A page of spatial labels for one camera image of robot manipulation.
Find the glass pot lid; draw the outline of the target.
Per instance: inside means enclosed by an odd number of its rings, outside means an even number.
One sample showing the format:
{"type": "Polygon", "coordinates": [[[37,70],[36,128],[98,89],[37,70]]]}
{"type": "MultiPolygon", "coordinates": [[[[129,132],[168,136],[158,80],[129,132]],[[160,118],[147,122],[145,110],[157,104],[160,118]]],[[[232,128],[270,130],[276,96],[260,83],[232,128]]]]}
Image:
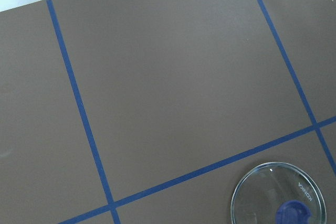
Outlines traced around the glass pot lid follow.
{"type": "Polygon", "coordinates": [[[284,162],[260,164],[237,184],[231,204],[232,223],[326,223],[327,210],[315,181],[284,162]]]}

